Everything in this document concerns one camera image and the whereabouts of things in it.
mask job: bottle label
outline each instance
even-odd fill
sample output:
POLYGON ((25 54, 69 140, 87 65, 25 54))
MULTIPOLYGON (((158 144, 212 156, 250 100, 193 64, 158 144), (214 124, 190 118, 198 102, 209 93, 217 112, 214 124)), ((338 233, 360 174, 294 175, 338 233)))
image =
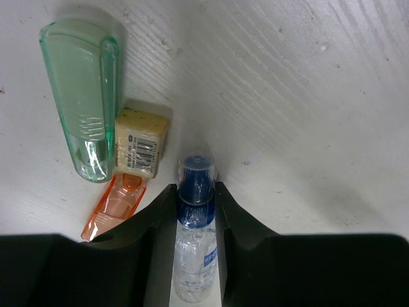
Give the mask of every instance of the bottle label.
POLYGON ((211 264, 211 262, 216 259, 216 256, 217 256, 217 248, 215 248, 210 254, 207 254, 206 256, 204 256, 203 266, 206 267, 209 264, 211 264))

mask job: blue cap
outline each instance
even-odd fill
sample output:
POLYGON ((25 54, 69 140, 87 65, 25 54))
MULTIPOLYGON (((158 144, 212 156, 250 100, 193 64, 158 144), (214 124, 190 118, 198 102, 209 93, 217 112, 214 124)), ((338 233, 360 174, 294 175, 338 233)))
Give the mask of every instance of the blue cap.
POLYGON ((176 212, 179 222, 187 228, 203 228, 215 218, 215 198, 203 205, 190 205, 180 197, 176 202, 176 212))
POLYGON ((216 179, 215 159, 210 153, 193 151, 180 161, 179 197, 191 205, 203 205, 212 197, 216 179))

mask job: transparent green container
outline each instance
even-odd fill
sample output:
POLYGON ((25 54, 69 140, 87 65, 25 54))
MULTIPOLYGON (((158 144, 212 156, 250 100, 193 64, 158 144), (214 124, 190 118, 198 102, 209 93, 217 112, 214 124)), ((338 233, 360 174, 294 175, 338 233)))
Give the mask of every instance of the transparent green container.
POLYGON ((67 19, 43 28, 40 45, 74 167, 106 182, 114 169, 118 43, 94 24, 67 19))

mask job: plastic bottle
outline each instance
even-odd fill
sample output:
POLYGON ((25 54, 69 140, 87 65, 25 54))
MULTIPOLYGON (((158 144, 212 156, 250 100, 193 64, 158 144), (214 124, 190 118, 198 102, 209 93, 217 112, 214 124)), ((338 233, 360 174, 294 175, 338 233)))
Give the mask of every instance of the plastic bottle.
POLYGON ((180 161, 173 286, 188 303, 206 299, 216 275, 216 175, 214 158, 204 151, 191 152, 180 161))

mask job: barcode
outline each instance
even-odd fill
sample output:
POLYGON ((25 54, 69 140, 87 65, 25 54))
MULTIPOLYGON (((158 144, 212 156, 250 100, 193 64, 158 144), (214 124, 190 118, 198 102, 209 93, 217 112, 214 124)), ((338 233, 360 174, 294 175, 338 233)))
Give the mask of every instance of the barcode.
POLYGON ((118 167, 118 143, 115 143, 115 166, 118 167))
POLYGON ((135 137, 129 137, 129 140, 131 143, 128 145, 127 166, 153 173, 157 156, 157 143, 135 137))

